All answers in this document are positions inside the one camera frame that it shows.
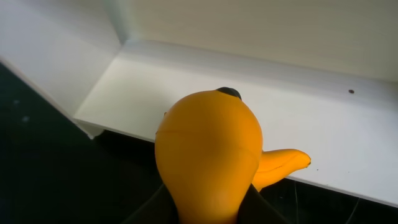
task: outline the black surface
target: black surface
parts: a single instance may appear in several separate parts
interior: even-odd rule
[[[153,143],[89,140],[0,65],[0,223],[121,223],[160,185]],[[361,199],[354,211],[356,197],[293,180],[261,195],[291,223],[398,223],[396,208]]]

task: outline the black floor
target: black floor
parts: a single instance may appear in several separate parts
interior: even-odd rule
[[[161,183],[153,143],[89,140],[0,65],[0,223],[120,223]],[[397,208],[288,179],[261,195],[291,223],[398,223]]]

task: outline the black tip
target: black tip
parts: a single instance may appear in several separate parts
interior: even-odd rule
[[[221,87],[221,88],[218,88],[217,91],[220,91],[222,93],[225,93],[225,94],[228,94],[228,95],[231,95],[231,96],[236,96],[236,97],[238,97],[239,99],[242,100],[241,95],[234,88]]]

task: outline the rubber chicken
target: rubber chicken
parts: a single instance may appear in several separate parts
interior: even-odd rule
[[[233,224],[251,184],[260,191],[311,158],[296,149],[262,151],[259,122],[232,88],[182,98],[155,139],[160,176],[182,224]]]

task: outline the white surface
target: white surface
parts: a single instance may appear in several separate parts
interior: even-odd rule
[[[398,82],[395,0],[128,0],[143,39]]]
[[[127,43],[75,118],[153,141],[180,98],[237,89],[264,150],[312,158],[290,178],[398,206],[398,86],[155,42]],[[353,89],[355,94],[348,93]]]
[[[65,115],[119,49],[101,1],[0,1],[0,59]]]

